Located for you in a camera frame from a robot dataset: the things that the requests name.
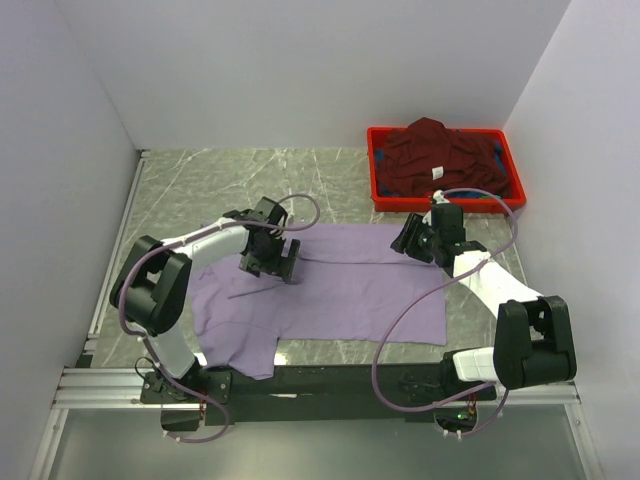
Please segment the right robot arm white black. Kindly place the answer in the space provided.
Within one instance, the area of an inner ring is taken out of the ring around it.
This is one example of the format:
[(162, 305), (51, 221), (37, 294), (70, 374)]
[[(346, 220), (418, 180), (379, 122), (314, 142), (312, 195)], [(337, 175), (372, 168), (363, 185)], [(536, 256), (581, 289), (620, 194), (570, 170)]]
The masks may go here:
[(433, 263), (465, 286), (496, 319), (491, 347), (448, 352), (439, 374), (444, 395), (460, 399), (474, 382), (510, 390), (570, 381), (577, 360), (569, 309), (559, 296), (544, 296), (501, 267), (480, 242), (466, 238), (463, 215), (441, 205), (411, 213), (391, 249)]

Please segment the lavender t shirt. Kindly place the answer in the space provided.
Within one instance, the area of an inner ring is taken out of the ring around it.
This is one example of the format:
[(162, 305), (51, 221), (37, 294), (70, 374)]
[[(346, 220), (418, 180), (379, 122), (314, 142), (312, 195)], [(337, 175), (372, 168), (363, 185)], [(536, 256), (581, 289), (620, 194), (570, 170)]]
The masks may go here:
[(443, 274), (390, 248), (400, 226), (317, 224), (292, 233), (301, 242), (293, 281), (254, 277), (237, 255), (192, 275), (189, 296), (198, 344), (210, 367), (229, 366), (256, 380), (272, 377), (281, 340), (446, 343)]

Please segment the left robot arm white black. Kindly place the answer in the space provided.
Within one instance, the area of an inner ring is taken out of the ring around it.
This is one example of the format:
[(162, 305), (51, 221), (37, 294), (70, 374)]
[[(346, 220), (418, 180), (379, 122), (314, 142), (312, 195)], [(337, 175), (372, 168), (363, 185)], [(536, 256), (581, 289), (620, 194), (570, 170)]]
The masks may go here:
[(290, 281), (300, 242), (283, 237), (287, 218), (286, 213), (234, 210), (180, 237), (146, 235), (134, 243), (110, 303), (123, 330), (143, 342), (164, 371), (164, 389), (176, 401), (193, 399), (200, 388), (197, 358), (178, 325), (191, 273), (237, 255), (245, 273)]

